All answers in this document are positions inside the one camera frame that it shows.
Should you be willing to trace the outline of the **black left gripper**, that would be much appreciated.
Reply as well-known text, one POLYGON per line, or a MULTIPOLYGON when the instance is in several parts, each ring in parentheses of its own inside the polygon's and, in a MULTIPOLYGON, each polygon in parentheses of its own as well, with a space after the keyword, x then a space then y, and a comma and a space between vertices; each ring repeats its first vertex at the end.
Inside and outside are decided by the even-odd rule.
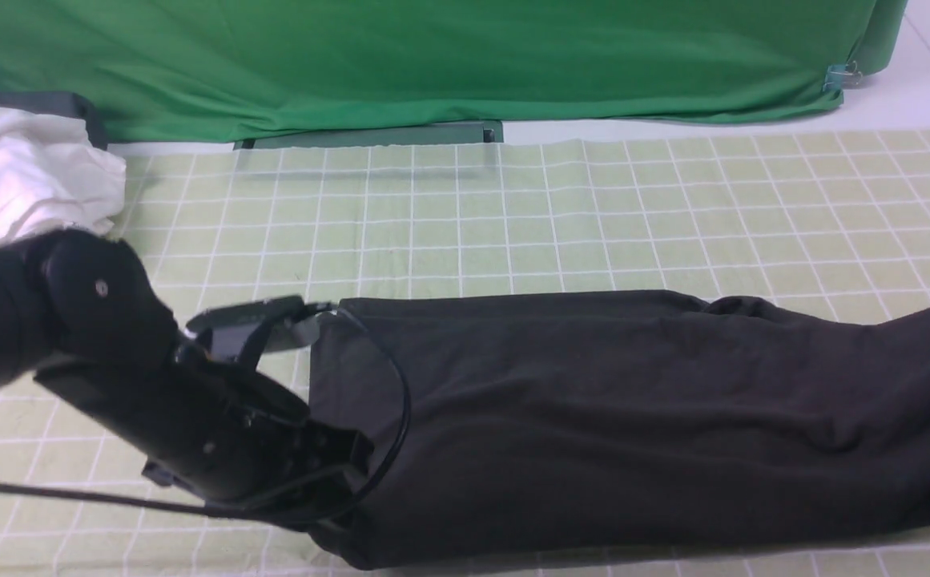
POLYGON ((185 428, 179 449, 147 454, 142 475, 203 502, 198 514, 297 530, 339 518, 369 474, 362 432, 229 409, 185 428))

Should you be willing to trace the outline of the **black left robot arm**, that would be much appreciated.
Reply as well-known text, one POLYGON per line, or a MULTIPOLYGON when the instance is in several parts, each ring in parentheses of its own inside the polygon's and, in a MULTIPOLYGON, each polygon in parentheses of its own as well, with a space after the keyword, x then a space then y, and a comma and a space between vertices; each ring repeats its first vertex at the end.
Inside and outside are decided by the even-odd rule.
POLYGON ((332 307, 297 295, 198 314, 181 329, 135 250, 80 230, 0 246, 0 387, 22 375, 185 490, 185 514, 304 531, 342 523, 372 489, 373 445, 313 419, 257 369, 300 349, 332 307))

